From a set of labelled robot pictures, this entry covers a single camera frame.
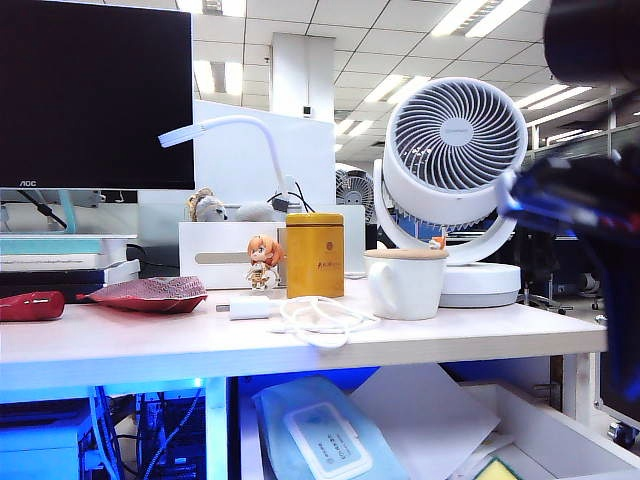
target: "mug lid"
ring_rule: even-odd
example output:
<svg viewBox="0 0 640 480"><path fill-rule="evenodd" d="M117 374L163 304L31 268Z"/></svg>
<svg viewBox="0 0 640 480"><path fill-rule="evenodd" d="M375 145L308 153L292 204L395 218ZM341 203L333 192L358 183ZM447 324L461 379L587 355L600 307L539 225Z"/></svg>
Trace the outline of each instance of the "mug lid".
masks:
<svg viewBox="0 0 640 480"><path fill-rule="evenodd" d="M439 260L447 258L449 252L446 250L433 250L430 248L389 248L378 250L367 250L365 257L371 258L396 258L404 260Z"/></svg>

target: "fluorescent light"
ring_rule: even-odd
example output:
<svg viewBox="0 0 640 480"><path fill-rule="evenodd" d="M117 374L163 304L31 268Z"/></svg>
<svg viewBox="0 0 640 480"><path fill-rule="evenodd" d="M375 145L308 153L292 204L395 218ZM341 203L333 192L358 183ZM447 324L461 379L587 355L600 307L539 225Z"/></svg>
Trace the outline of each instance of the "fluorescent light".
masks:
<svg viewBox="0 0 640 480"><path fill-rule="evenodd" d="M564 100L567 100L568 98L572 98L572 97L576 97L578 95L580 95L581 93L584 93L586 91L591 90L592 87L576 87L576 88L572 88L571 90L567 90L564 93L561 93L560 95L556 95L555 97L551 97L548 98L547 100L544 100L540 103L536 103L535 105L532 105L529 107L529 110L540 110L542 108L547 108L550 107L551 105L555 105L556 103L560 103Z"/></svg>
<svg viewBox="0 0 640 480"><path fill-rule="evenodd" d="M246 11L246 0L222 0L222 14L227 17L244 17Z"/></svg>
<svg viewBox="0 0 640 480"><path fill-rule="evenodd" d="M224 85L230 95L242 93L242 64L237 62L225 62Z"/></svg>
<svg viewBox="0 0 640 480"><path fill-rule="evenodd" d="M202 13L202 0L176 0L178 9L189 13Z"/></svg>
<svg viewBox="0 0 640 480"><path fill-rule="evenodd" d="M516 107L518 108L528 107L529 105L532 105L539 100L550 97L554 93L561 92L562 90L565 90L567 88L569 88L567 85L551 85L550 87L547 87L543 90L540 90L539 92L529 95L528 97L524 97L518 100L516 102Z"/></svg>
<svg viewBox="0 0 640 480"><path fill-rule="evenodd" d="M554 142L556 140L560 140L561 138L572 137L572 136L577 135L578 133L582 133L582 132L584 132L584 130L579 128L578 130L571 130L570 132L559 133L558 135L553 135L553 136L547 138L547 145L549 145L551 142Z"/></svg>
<svg viewBox="0 0 640 480"><path fill-rule="evenodd" d="M402 75L389 75L385 78L380 85L373 89L373 91L366 96L365 102L377 102L387 93L393 90L403 79Z"/></svg>
<svg viewBox="0 0 640 480"><path fill-rule="evenodd" d="M569 140L575 140L576 138L588 137L589 135L595 135L596 133L600 133L602 130L591 130L589 132L581 133L580 135L574 135L572 137L565 137L558 140L559 142L568 142Z"/></svg>
<svg viewBox="0 0 640 480"><path fill-rule="evenodd" d="M400 90L391 95L387 100L388 103L400 103L407 97L413 95L415 92L429 83L431 77L413 77L409 80Z"/></svg>
<svg viewBox="0 0 640 480"><path fill-rule="evenodd" d="M353 125L353 120L351 120L350 118L345 118L343 121L336 125L336 135L342 135L349 129L351 125Z"/></svg>
<svg viewBox="0 0 640 480"><path fill-rule="evenodd" d="M216 84L213 80L211 63L208 60L196 60L193 62L193 73L196 76L200 93L215 93Z"/></svg>
<svg viewBox="0 0 640 480"><path fill-rule="evenodd" d="M511 15L524 7L527 3L529 3L529 0L503 0L500 5L491 11L491 13L469 30L465 36L484 37L487 33L493 31L494 28L507 20Z"/></svg>
<svg viewBox="0 0 640 480"><path fill-rule="evenodd" d="M369 127L373 125L373 120L363 120L359 125L349 132L350 137L357 137L358 135L362 135L366 132Z"/></svg>
<svg viewBox="0 0 640 480"><path fill-rule="evenodd" d="M447 16L431 31L431 36L451 35L485 3L487 3L487 0L460 0L460 3L453 7Z"/></svg>

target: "desk leg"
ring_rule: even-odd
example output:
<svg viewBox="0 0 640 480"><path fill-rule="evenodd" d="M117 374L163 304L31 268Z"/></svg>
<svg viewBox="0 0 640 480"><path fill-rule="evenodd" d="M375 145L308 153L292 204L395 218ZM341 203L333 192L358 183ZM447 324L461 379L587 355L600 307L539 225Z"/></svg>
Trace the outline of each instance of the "desk leg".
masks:
<svg viewBox="0 0 640 480"><path fill-rule="evenodd" d="M588 353L564 356L562 410L583 425L589 425L593 404L590 365Z"/></svg>
<svg viewBox="0 0 640 480"><path fill-rule="evenodd" d="M227 480L227 379L205 380L207 480Z"/></svg>

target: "stack of books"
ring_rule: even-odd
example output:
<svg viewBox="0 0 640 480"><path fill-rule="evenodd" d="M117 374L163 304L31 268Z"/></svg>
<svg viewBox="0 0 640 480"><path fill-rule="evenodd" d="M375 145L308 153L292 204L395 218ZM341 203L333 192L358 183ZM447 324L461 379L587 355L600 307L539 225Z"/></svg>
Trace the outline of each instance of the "stack of books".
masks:
<svg viewBox="0 0 640 480"><path fill-rule="evenodd" d="M67 303L106 285L138 278L140 262L127 261L127 239L98 236L3 236L0 298L57 290Z"/></svg>

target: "white paper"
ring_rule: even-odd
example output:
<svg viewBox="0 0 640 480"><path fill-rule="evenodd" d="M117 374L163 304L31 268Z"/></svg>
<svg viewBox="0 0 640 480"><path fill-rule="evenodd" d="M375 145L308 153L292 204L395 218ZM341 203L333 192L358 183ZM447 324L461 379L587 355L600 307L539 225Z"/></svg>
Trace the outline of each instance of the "white paper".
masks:
<svg viewBox="0 0 640 480"><path fill-rule="evenodd" d="M351 399L418 480L445 480L500 422L437 364L382 367Z"/></svg>

